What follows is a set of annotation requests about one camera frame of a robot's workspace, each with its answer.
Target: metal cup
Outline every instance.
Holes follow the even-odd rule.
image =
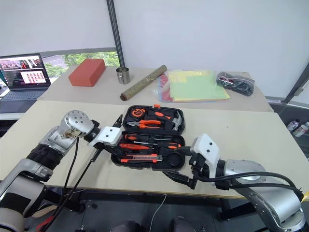
[[[120,84],[127,84],[131,81],[129,69],[127,67],[119,67],[116,69],[118,81]]]

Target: laptop keyboard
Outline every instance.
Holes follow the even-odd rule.
[[[8,92],[1,101],[24,101],[36,100],[45,91],[21,91],[21,92]]]

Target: tool kit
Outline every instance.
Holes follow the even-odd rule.
[[[134,105],[124,117],[123,127],[126,130],[117,147],[121,155],[112,153],[113,163],[155,171],[183,167],[185,155],[174,151],[185,146],[184,138],[180,136],[184,130],[181,110],[160,105]]]

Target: green paper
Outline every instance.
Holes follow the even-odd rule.
[[[185,81],[170,83],[170,96],[177,99],[228,99],[225,89],[216,85],[214,76],[187,76]]]

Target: bottle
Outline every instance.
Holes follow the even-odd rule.
[[[307,127],[305,124],[300,125],[299,128],[297,128],[294,132],[293,135],[296,137],[302,136],[304,133],[306,133],[309,130],[309,127]]]
[[[294,120],[294,121],[289,123],[289,125],[287,126],[287,129],[289,131],[293,131],[293,130],[295,130],[298,127],[298,125],[299,125],[299,120],[296,119],[296,120]]]

